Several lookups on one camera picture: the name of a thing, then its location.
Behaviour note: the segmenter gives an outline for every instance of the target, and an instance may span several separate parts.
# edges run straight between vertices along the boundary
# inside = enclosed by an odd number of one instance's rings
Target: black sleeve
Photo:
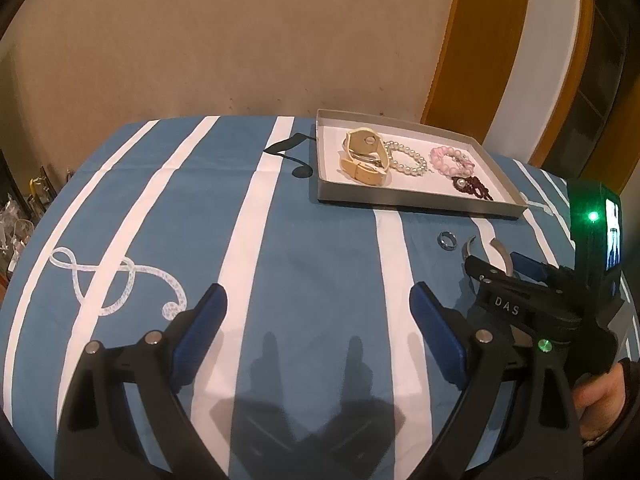
[[[640,476],[640,364],[620,361],[626,399],[618,420],[596,446],[585,449],[585,480],[618,480]]]

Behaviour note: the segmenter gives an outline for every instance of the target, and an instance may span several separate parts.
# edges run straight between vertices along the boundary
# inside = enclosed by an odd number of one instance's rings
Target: human hand
[[[580,436],[595,440],[608,431],[625,405],[625,375],[617,363],[608,374],[589,379],[573,390],[575,410],[580,418]]]

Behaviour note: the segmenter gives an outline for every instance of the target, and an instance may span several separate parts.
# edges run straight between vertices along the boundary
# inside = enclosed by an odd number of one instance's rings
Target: watch
[[[351,178],[368,186],[384,182],[389,156],[380,134],[370,128],[356,128],[347,133],[342,146],[345,156],[340,166]]]

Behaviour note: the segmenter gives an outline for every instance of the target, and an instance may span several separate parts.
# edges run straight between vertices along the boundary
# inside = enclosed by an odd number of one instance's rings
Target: striped tablecloth
[[[443,427],[446,383],[408,310],[425,281],[482,324],[460,251],[501,266],[489,245],[572,266],[565,183],[496,156],[531,205],[517,221],[318,203],[315,176],[265,153],[314,120],[197,117],[129,124],[82,165],[42,219],[0,310],[2,406],[51,473],[56,421],[84,345],[132,344],[164,329],[212,282],[228,314],[193,385],[180,393],[233,479],[404,479]],[[315,167],[315,143],[287,156]],[[623,282],[623,296],[629,301]],[[638,358],[626,304],[622,354]],[[497,437],[500,394],[473,463]],[[166,466],[135,387],[132,414],[150,460]]]

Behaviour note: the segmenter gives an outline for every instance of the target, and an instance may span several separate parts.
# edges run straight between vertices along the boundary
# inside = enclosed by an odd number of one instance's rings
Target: box
[[[424,176],[410,176],[389,169],[382,186],[367,186],[352,179],[340,167],[340,158],[344,156],[342,142],[349,130],[360,127],[375,130],[384,140],[396,140],[411,147],[427,161],[432,148],[452,146],[460,149],[476,165],[474,175],[489,189],[494,200],[482,200],[459,192],[450,178],[437,171],[425,173]],[[527,208],[518,189],[471,137],[424,124],[338,110],[318,110],[316,136],[318,200],[418,207],[510,218],[519,218]],[[403,164],[406,162],[415,166],[404,153],[394,152],[392,155]]]

